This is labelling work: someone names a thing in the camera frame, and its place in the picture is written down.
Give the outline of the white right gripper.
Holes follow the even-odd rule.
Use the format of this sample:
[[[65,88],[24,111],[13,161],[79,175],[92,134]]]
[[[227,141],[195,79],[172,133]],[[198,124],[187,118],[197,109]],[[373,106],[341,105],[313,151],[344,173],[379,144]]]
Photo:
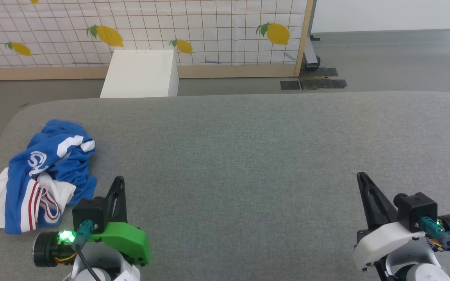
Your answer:
[[[370,232],[359,239],[352,253],[356,268],[443,272],[435,254],[450,251],[450,215],[438,217],[437,222],[423,217],[420,231],[411,233],[397,222],[398,210],[368,174],[358,172],[357,182]]]

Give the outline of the grey metal stand leg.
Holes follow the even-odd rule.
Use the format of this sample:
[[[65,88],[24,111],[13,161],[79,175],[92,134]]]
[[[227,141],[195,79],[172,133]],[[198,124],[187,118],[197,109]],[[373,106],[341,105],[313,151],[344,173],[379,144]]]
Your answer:
[[[309,16],[308,30],[307,30],[307,41],[305,44],[304,56],[305,56],[305,68],[308,71],[314,71],[320,67],[320,58],[316,55],[313,42],[319,42],[319,37],[314,37],[311,33],[314,22],[314,14],[316,9],[317,0],[311,1],[311,13]]]

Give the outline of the lemon print partition screen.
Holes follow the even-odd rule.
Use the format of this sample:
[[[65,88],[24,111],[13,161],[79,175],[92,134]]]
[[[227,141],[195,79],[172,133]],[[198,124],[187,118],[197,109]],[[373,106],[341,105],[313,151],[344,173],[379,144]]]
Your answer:
[[[297,77],[316,0],[0,0],[0,80],[101,79],[120,50],[181,78]]]

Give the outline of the long black floor tape patch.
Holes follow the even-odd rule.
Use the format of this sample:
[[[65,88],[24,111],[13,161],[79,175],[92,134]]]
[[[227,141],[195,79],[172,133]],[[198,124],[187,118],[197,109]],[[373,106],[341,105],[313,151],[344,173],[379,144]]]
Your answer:
[[[344,89],[346,80],[332,79],[338,75],[336,68],[302,69],[298,79],[303,90]]]

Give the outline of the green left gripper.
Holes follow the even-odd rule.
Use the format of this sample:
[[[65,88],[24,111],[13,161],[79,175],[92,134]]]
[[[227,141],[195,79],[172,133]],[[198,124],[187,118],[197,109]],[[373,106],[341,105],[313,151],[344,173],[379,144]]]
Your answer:
[[[94,234],[92,222],[84,222],[78,231],[40,233],[33,246],[36,267],[70,265],[80,260],[77,247],[86,257],[86,247],[105,244],[117,251],[131,265],[145,266],[151,262],[148,236],[139,228],[127,223],[125,179],[116,176],[106,196],[107,226],[103,233]]]

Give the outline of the grey fabric sofa cushion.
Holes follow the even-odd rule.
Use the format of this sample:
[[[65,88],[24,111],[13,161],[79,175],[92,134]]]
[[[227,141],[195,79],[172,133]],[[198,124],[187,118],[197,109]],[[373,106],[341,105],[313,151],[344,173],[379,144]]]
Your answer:
[[[125,178],[148,235],[146,281],[374,281],[352,259],[366,228],[357,173],[389,200],[450,213],[450,93],[377,91],[89,98],[33,105],[0,137],[0,173],[47,121],[95,140],[95,196]]]

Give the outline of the white rectangular box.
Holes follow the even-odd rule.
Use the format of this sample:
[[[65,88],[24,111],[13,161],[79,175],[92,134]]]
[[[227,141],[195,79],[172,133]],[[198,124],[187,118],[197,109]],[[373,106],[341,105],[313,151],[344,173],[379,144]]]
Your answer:
[[[115,50],[100,98],[176,97],[173,50]]]

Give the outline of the blue white sports jersey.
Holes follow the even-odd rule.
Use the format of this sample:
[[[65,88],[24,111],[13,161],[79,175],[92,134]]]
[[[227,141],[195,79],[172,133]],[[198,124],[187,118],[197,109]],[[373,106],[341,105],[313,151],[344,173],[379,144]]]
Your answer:
[[[0,228],[9,234],[55,226],[67,206],[91,199],[95,140],[72,122],[53,119],[0,173]]]

